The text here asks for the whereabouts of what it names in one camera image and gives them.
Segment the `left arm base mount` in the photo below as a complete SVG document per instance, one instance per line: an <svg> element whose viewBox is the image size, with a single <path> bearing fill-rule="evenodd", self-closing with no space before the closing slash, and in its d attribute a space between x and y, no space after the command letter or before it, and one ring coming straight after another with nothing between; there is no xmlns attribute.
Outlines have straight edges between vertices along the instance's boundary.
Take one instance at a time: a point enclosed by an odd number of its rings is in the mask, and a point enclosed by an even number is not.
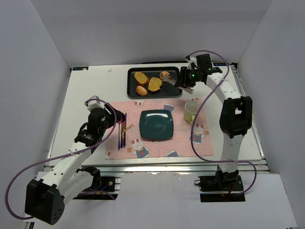
<svg viewBox="0 0 305 229"><path fill-rule="evenodd" d="M101 173L99 184L99 187L85 189L74 200L115 200L120 190L121 174Z"/></svg>

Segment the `toast slice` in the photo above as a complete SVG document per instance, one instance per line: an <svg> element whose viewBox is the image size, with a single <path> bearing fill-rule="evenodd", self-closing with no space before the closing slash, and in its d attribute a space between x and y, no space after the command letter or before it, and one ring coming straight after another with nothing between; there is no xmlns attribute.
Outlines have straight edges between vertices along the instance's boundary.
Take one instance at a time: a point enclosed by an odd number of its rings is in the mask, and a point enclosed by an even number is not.
<svg viewBox="0 0 305 229"><path fill-rule="evenodd" d="M152 77L149 80L148 90L152 93L157 92L161 89L162 83L160 78Z"/></svg>

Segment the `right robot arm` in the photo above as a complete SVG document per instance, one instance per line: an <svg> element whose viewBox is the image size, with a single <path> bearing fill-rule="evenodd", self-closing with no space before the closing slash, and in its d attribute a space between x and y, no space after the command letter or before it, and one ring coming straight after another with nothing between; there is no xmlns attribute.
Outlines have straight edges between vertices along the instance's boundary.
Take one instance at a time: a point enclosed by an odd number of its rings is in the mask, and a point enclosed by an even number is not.
<svg viewBox="0 0 305 229"><path fill-rule="evenodd" d="M226 80L228 74L213 66L208 53L186 56L188 65L180 69L174 84L189 94L196 83L202 82L211 89L222 103L219 125L224 134L222 156L217 161L217 171L210 181L201 184L212 190L231 191L238 181L239 153L241 143L252 127L253 101L237 92Z"/></svg>

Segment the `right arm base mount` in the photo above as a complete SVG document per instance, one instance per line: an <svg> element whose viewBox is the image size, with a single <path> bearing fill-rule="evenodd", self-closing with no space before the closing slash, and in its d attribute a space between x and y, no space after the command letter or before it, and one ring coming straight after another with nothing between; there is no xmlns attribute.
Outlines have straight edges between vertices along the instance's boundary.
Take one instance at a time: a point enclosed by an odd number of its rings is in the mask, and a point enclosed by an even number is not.
<svg viewBox="0 0 305 229"><path fill-rule="evenodd" d="M194 185L200 190L202 203L245 202L241 176L237 180L224 182L221 185L216 176L200 176L194 181Z"/></svg>

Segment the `sesame bun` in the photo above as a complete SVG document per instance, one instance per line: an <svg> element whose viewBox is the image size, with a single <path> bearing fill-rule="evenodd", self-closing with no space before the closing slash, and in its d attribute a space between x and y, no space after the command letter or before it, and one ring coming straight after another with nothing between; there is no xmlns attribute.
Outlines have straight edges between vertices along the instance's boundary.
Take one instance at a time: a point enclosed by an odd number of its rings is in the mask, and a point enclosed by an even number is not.
<svg viewBox="0 0 305 229"><path fill-rule="evenodd" d="M148 94L147 90L142 86L137 86L136 87L136 92L140 96L146 96Z"/></svg>

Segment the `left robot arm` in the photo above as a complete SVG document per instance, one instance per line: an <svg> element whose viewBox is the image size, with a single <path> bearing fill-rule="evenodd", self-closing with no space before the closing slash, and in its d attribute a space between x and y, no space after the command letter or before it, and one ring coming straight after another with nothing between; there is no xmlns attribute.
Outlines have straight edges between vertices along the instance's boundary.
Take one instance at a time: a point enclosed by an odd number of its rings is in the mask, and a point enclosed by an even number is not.
<svg viewBox="0 0 305 229"><path fill-rule="evenodd" d="M65 205L82 191L99 189L100 171L92 166L83 167L82 163L96 150L106 130L121 121L122 114L109 104L95 105L89 111L88 121L80 127L68 157L27 185L26 214L53 225L59 221Z"/></svg>

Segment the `metal serving tongs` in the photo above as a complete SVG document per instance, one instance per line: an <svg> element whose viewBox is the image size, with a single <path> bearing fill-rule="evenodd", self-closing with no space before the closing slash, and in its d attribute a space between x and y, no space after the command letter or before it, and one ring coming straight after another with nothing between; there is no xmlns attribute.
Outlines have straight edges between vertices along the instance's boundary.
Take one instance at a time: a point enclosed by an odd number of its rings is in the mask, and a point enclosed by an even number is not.
<svg viewBox="0 0 305 229"><path fill-rule="evenodd" d="M165 79L164 82L167 82L167 83L173 85L174 87L178 87L179 89L181 89L181 90L183 90L183 91L185 91L185 92L187 92L189 94L193 94L193 89L185 87L185 86L181 86L172 77L170 79Z"/></svg>

